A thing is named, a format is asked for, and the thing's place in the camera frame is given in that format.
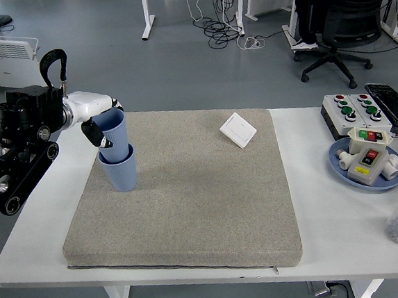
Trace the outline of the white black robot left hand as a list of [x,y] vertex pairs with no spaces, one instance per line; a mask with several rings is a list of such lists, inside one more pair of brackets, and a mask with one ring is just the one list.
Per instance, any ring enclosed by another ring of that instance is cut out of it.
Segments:
[[92,120],[111,108],[124,111],[121,103],[115,98],[91,92],[73,92],[63,97],[63,117],[64,124],[62,129],[70,129],[77,123],[82,123],[81,130],[86,138],[95,147],[111,148],[113,141],[105,137],[97,123]]

